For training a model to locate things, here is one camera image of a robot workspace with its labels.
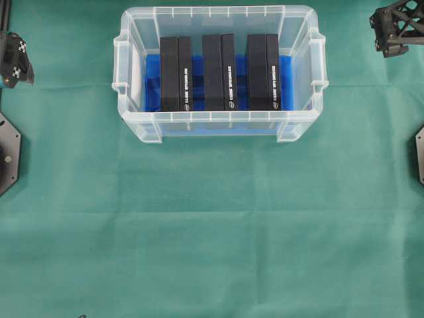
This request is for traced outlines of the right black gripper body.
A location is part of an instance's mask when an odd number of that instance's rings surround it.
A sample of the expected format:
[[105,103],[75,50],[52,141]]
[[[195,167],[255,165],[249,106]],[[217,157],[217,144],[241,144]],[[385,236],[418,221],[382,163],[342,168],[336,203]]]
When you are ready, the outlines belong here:
[[423,1],[396,1],[376,9],[369,21],[376,51],[384,58],[405,54],[409,45],[423,45]]

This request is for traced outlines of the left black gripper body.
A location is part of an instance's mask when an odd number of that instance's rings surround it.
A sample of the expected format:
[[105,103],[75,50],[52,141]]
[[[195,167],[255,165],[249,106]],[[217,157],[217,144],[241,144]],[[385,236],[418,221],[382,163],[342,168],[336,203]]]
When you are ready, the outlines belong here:
[[15,32],[1,31],[1,88],[13,89],[20,81],[34,84],[27,43]]

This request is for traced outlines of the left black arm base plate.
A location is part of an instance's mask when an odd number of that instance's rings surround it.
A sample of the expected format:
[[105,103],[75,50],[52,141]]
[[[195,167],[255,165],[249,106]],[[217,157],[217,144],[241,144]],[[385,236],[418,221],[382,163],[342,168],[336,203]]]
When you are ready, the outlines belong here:
[[1,113],[1,195],[19,179],[21,134]]

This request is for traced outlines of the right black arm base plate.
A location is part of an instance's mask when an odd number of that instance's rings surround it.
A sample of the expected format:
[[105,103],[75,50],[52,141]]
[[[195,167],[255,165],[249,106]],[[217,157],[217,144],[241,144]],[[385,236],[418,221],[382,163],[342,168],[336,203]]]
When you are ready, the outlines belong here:
[[419,181],[424,185],[424,127],[415,135]]

